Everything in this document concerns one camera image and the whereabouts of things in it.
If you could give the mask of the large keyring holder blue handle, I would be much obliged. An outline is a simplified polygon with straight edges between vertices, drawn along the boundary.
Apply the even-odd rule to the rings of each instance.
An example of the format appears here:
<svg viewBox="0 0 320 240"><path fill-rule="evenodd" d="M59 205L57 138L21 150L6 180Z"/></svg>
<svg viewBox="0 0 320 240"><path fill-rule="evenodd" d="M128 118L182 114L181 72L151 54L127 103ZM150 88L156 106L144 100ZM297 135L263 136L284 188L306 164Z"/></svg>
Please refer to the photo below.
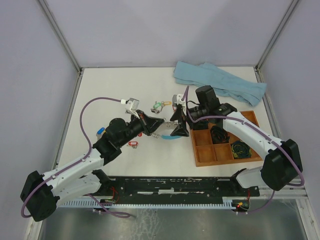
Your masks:
<svg viewBox="0 0 320 240"><path fill-rule="evenodd" d="M164 122L162 125L151 134L155 139L163 140L176 140L181 138L180 136L171 136L171 133L178 126L178 123L175 121L167 121L166 118L163 118Z"/></svg>

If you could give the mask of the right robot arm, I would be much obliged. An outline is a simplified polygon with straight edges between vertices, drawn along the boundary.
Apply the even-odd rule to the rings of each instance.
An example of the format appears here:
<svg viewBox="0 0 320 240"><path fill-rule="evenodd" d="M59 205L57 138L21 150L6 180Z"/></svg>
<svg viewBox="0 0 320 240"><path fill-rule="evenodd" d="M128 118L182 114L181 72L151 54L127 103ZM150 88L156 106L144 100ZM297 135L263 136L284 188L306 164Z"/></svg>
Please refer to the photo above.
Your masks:
<svg viewBox="0 0 320 240"><path fill-rule="evenodd" d="M188 107L188 90L172 97L174 113L171 121L177 122L172 136L187 137L189 131L205 120L235 135L263 160L260 167L243 169L235 174L229 183L231 193L242 195L248 188L266 185L274 191L285 186L302 187L305 184L303 166L298 144L266 133L250 122L229 103L220 103L214 89L205 85L196 89L198 103Z"/></svg>

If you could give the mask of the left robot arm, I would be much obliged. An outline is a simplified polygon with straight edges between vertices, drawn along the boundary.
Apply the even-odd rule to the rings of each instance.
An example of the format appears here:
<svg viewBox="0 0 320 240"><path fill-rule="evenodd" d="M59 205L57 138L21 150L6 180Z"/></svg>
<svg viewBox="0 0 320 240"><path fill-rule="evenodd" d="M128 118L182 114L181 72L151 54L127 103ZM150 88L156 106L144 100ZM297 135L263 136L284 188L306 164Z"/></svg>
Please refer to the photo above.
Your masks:
<svg viewBox="0 0 320 240"><path fill-rule="evenodd" d="M147 116L141 110L131 116L130 122L114 118L88 153L43 174L36 170L31 172L20 194L23 201L21 216L40 222L73 198L96 192L106 195L111 183L97 176L98 169L115 160L122 153L121 148L139 134L150 136L164 122L164 119Z"/></svg>

